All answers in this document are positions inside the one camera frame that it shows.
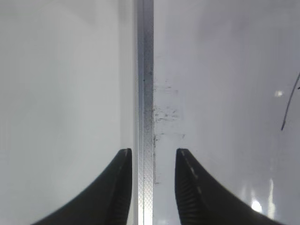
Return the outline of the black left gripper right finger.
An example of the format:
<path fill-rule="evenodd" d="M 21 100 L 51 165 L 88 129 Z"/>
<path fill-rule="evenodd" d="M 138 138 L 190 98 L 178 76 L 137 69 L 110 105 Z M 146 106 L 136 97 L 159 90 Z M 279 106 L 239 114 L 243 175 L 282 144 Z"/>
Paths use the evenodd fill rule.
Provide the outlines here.
<path fill-rule="evenodd" d="M 175 197 L 183 225 L 279 225 L 219 183 L 184 148 L 176 150 Z"/>

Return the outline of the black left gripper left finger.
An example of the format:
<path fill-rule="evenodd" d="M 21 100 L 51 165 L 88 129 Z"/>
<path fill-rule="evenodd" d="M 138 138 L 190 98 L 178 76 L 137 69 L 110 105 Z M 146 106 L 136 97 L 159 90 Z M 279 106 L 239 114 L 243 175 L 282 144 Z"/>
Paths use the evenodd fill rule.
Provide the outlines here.
<path fill-rule="evenodd" d="M 132 151 L 119 150 L 104 171 L 38 225 L 125 225 L 132 196 Z"/>

